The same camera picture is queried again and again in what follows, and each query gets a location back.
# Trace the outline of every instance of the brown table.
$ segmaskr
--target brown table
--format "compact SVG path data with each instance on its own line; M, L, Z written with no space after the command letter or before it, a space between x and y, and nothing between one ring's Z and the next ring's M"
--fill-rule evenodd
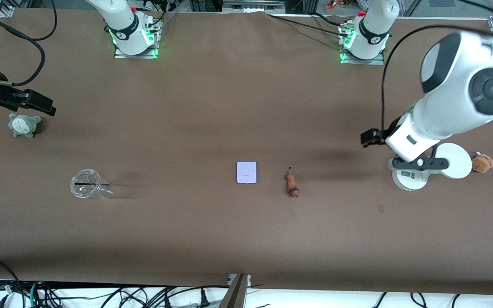
M40 37L51 14L20 9L7 22ZM159 59L115 60L98 12L58 18L28 86L54 99L56 116L13 138L0 108L0 259L19 278L200 285L247 272L268 288L493 294L493 169L395 187L393 153L359 144L380 122L382 67L341 65L334 36L264 13L179 14ZM397 20L389 45L434 23ZM397 51L387 123L422 97L419 64L446 33ZM0 28L10 80L38 60ZM449 141L493 158L493 122ZM258 183L235 183L237 160L258 162ZM285 194L289 166L299 199ZM119 198L74 197L84 168Z

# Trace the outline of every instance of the transparent glass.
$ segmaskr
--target transparent glass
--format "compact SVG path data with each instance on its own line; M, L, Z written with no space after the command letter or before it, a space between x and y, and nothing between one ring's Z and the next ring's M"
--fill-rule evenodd
M113 186L92 169L79 171L70 182L70 190L78 198L110 199L113 196Z

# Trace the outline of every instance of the white square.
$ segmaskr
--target white square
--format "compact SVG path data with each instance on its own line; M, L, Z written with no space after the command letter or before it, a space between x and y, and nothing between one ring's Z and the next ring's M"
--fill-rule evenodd
M237 183L256 183L256 162L237 162Z

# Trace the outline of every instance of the plush toy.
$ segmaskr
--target plush toy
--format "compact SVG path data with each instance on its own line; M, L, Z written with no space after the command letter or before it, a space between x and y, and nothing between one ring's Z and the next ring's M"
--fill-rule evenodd
M12 130L13 136L25 135L27 138L33 138L33 132L37 128L37 124L41 121L41 117L29 117L27 115L9 115L9 127Z
M477 152L477 156L473 158L473 171L476 173L486 173L493 167L493 160L487 155Z

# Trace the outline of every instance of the brown plush head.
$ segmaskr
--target brown plush head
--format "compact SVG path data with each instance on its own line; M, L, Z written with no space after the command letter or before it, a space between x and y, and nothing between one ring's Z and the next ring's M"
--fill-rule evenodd
M478 154L473 158L473 171L477 173L486 173L493 167L493 160L487 155Z

